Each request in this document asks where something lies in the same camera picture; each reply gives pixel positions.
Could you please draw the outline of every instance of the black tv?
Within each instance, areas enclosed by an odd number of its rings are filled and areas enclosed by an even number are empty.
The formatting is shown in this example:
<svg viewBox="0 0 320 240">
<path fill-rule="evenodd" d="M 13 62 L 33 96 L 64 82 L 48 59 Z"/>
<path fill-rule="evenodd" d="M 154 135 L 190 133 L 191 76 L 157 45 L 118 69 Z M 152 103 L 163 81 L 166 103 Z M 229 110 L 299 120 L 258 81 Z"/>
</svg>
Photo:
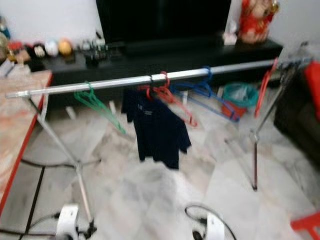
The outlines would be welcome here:
<svg viewBox="0 0 320 240">
<path fill-rule="evenodd" d="M 225 30 L 231 0 L 96 0 L 96 3 L 107 43 L 141 43 L 216 36 Z"/>
</svg>

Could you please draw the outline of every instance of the navy t-shirt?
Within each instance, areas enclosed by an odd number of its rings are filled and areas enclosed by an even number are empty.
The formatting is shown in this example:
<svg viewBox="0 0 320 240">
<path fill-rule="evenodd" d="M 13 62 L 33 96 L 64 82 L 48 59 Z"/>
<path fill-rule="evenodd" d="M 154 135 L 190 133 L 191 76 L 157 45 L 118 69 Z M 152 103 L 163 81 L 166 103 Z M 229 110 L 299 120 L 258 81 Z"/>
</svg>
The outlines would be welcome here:
<svg viewBox="0 0 320 240">
<path fill-rule="evenodd" d="M 158 99 L 149 100 L 145 92 L 125 90 L 122 113 L 133 121 L 139 158 L 153 157 L 170 169 L 179 169 L 179 150 L 191 146 L 185 123 Z"/>
</svg>

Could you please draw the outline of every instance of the black tv cabinet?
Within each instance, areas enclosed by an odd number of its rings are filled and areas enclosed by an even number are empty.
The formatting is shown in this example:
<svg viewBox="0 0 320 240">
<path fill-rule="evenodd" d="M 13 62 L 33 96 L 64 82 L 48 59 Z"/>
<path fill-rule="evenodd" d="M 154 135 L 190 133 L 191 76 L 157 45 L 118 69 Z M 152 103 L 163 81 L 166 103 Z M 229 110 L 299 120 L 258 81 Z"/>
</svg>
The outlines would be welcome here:
<svg viewBox="0 0 320 240">
<path fill-rule="evenodd" d="M 272 40 L 250 45 L 237 43 L 234 46 L 204 46 L 195 49 L 180 49 L 165 51 L 157 54 L 127 55 L 117 60 L 105 60 L 96 68 L 87 68 L 85 57 L 76 52 L 75 63 L 67 64 L 62 57 L 47 58 L 42 62 L 45 68 L 53 72 L 52 86 L 83 83 L 85 81 L 101 81 L 160 73 L 160 71 L 176 72 L 199 69 L 203 66 L 222 66 L 263 60 L 278 57 L 283 47 Z M 219 86 L 228 82 L 257 82 L 261 81 L 265 67 L 216 74 L 212 85 Z M 122 88 L 101 89 L 96 94 L 102 101 L 121 98 Z M 56 109 L 74 106 L 79 103 L 72 93 L 50 95 L 49 108 Z"/>
</svg>

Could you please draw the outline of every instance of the marble floor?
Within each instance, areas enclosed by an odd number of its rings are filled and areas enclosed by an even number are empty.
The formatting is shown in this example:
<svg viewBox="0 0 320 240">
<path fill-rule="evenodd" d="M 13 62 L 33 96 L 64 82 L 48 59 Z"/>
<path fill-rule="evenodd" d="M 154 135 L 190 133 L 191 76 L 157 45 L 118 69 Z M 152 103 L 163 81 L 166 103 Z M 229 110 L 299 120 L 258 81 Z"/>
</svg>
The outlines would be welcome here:
<svg viewBox="0 0 320 240">
<path fill-rule="evenodd" d="M 263 109 L 272 96 L 269 91 Z M 220 108 L 213 100 L 207 103 Z M 69 119 L 64 111 L 49 114 L 53 129 L 77 158 L 84 162 L 102 159 L 100 164 L 83 168 L 98 227 L 91 239 L 192 240 L 192 229 L 202 229 L 185 215 L 185 207 L 193 203 L 218 212 L 238 240 L 305 237 L 291 229 L 290 221 L 320 210 L 319 169 L 273 126 L 273 116 L 260 134 L 258 192 L 254 192 L 253 156 L 248 144 L 249 129 L 257 124 L 253 112 L 247 112 L 235 124 L 191 102 L 187 106 L 199 126 L 188 127 L 192 147 L 187 154 L 180 154 L 179 171 L 169 170 L 152 159 L 140 163 L 134 126 L 119 111 L 116 116 L 126 135 L 85 107 L 75 109 L 75 120 Z M 174 106 L 172 110 L 181 114 Z M 234 140 L 226 144 L 225 139 Z M 47 164 L 68 161 L 39 126 L 33 131 L 24 158 Z M 0 227 L 25 229 L 40 172 L 38 168 L 19 165 Z M 47 168 L 33 219 L 59 212 L 64 204 L 70 203 L 80 205 L 79 228 L 86 228 L 88 223 L 74 171 Z M 54 232 L 56 222 L 44 221 L 33 229 Z M 18 238 L 0 235 L 0 239 Z"/>
</svg>

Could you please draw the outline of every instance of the figurine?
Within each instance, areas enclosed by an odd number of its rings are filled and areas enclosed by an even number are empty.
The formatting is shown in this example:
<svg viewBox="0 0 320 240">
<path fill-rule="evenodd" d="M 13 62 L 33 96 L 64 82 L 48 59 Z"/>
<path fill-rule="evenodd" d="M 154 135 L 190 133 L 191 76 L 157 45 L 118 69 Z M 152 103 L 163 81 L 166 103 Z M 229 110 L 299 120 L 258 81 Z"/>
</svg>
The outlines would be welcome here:
<svg viewBox="0 0 320 240">
<path fill-rule="evenodd" d="M 242 0 L 239 38 L 248 44 L 264 42 L 278 10 L 279 4 L 273 0 Z"/>
</svg>

